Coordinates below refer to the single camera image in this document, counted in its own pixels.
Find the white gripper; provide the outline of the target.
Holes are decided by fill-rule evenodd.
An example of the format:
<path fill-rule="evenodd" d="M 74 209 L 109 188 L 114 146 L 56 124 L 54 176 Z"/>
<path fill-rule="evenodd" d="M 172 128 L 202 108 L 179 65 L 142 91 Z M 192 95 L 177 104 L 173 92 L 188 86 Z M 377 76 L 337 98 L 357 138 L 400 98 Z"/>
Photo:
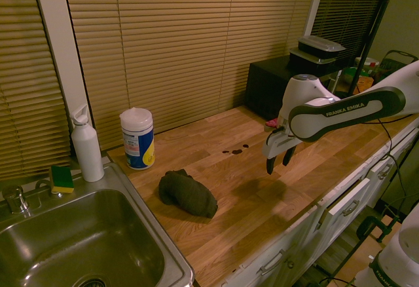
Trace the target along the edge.
<path fill-rule="evenodd" d="M 266 160 L 266 171 L 272 174 L 276 165 L 276 157 L 285 152 L 282 164 L 287 166 L 294 155 L 296 147 L 300 144 L 300 140 L 293 134 L 289 134 L 289 130 L 283 126 L 273 130 L 263 145 L 263 155 Z"/>

